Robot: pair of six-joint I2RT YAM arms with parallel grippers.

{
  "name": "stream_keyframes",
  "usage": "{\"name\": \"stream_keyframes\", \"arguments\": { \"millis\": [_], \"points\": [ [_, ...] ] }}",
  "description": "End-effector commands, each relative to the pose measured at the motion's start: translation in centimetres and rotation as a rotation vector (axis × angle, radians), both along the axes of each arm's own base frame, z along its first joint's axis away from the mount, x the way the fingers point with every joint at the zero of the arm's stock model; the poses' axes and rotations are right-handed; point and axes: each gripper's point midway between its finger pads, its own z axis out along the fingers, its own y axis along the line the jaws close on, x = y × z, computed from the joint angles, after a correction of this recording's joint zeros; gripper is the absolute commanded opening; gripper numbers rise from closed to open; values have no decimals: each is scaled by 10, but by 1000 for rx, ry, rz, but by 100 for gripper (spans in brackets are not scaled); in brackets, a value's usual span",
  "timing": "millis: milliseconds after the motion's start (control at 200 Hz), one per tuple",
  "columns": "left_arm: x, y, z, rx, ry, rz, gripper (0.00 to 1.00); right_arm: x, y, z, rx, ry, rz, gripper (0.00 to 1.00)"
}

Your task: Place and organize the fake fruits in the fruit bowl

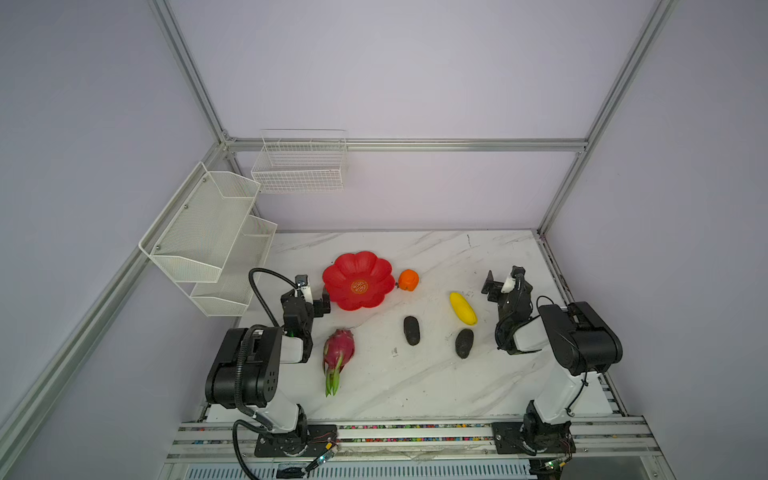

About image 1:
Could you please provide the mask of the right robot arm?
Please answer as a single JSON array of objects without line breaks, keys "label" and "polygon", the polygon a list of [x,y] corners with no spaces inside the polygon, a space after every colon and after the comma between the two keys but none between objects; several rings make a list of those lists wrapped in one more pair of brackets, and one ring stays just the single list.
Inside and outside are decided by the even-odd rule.
[{"label": "right robot arm", "polygon": [[549,348],[557,362],[528,403],[517,434],[521,447],[537,454],[567,438],[590,377],[620,362],[623,347],[589,303],[561,306],[544,296],[539,305],[525,274],[521,266],[514,266],[503,281],[489,273],[481,292],[497,306],[494,340],[499,350],[514,356]]}]

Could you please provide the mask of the orange fake fruit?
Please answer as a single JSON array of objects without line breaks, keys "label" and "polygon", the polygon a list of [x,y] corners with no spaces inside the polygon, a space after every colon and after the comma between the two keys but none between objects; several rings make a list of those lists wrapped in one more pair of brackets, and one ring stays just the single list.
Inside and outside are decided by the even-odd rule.
[{"label": "orange fake fruit", "polygon": [[397,285],[398,288],[404,291],[414,291],[420,281],[418,273],[411,269],[406,269],[399,275]]}]

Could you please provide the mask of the yellow fake mango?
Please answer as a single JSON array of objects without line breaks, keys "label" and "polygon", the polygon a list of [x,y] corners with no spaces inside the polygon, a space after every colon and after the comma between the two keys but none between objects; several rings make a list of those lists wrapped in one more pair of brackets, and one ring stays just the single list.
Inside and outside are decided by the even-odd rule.
[{"label": "yellow fake mango", "polygon": [[478,322],[478,317],[464,296],[458,292],[449,295],[451,307],[457,318],[466,325],[473,326]]}]

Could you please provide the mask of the pink dragon fruit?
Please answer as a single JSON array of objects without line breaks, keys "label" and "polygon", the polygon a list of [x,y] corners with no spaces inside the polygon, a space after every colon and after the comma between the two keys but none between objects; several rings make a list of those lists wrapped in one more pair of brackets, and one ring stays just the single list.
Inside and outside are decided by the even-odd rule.
[{"label": "pink dragon fruit", "polygon": [[326,396],[335,396],[338,393],[341,373],[354,353],[355,341],[351,330],[337,329],[326,340],[323,351]]}]

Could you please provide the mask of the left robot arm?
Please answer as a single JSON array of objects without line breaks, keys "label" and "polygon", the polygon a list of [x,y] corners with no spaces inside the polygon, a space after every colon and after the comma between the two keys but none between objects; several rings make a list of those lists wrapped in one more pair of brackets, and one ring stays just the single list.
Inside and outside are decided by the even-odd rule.
[{"label": "left robot arm", "polygon": [[314,320],[331,311],[330,296],[308,302],[306,290],[281,296],[284,325],[254,325],[226,332],[205,383],[211,404],[235,409],[269,433],[300,432],[302,407],[278,388],[283,364],[305,364],[311,357]]}]

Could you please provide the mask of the dark avocado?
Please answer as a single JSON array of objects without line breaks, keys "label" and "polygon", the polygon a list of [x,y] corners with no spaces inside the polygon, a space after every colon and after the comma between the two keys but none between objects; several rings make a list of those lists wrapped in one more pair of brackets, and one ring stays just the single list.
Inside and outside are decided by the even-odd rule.
[{"label": "dark avocado", "polygon": [[406,316],[403,320],[403,332],[406,339],[406,342],[411,345],[415,346],[420,343],[421,340],[421,330],[420,330],[420,324],[416,317],[414,316]]},{"label": "dark avocado", "polygon": [[456,335],[454,348],[455,353],[460,359],[467,359],[474,345],[474,332],[465,328]]}]

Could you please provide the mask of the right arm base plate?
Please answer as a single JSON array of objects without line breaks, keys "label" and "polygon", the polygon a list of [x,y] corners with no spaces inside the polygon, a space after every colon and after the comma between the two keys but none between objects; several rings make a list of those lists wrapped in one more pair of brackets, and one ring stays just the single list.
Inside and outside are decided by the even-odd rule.
[{"label": "right arm base plate", "polygon": [[559,425],[523,422],[495,422],[492,437],[498,454],[572,454],[576,447],[570,433],[570,422]]}]

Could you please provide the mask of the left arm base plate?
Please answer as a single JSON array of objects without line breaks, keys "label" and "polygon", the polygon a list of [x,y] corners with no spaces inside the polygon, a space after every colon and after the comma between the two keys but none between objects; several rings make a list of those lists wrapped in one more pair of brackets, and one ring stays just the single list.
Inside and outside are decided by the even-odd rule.
[{"label": "left arm base plate", "polygon": [[294,430],[259,436],[253,453],[256,458],[317,457],[337,438],[336,425],[310,424],[302,433]]}]

